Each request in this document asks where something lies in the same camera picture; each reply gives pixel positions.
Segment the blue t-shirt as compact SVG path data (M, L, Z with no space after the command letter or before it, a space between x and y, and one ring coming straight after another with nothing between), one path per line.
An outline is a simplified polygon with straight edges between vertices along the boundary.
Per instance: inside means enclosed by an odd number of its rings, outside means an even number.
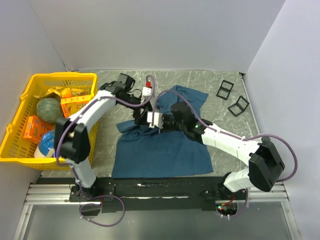
M133 120L118 123L113 178L170 178L213 171L207 146L181 131L159 132Z

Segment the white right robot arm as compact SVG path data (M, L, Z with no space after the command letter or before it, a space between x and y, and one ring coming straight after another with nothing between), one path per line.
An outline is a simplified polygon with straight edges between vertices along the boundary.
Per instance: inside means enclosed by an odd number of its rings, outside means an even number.
M215 147L246 165L242 170L226 173L219 181L217 190L223 199L251 187L263 192L272 190L285 164L269 137L245 141L208 120L197 118L185 102L175 103L170 110L161 117L162 129L183 132L189 140Z

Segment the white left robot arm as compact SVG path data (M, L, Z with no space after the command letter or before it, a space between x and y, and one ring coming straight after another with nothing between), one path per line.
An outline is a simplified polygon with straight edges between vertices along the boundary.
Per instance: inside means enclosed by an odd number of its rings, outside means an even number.
M104 83L82 109L68 118L61 117L56 122L54 136L56 163L70 167L75 183L87 201L94 201L99 195L99 188L95 185L97 176L89 161L91 151L89 133L99 119L117 104L134 112L143 110L142 116L137 115L135 118L146 120L147 112L152 109L150 101L155 94L156 81L152 75L147 75L145 80L150 83L150 87L142 91L141 96L135 97L132 94L135 79L121 73L117 80ZM62 163L60 158L64 158L65 163Z

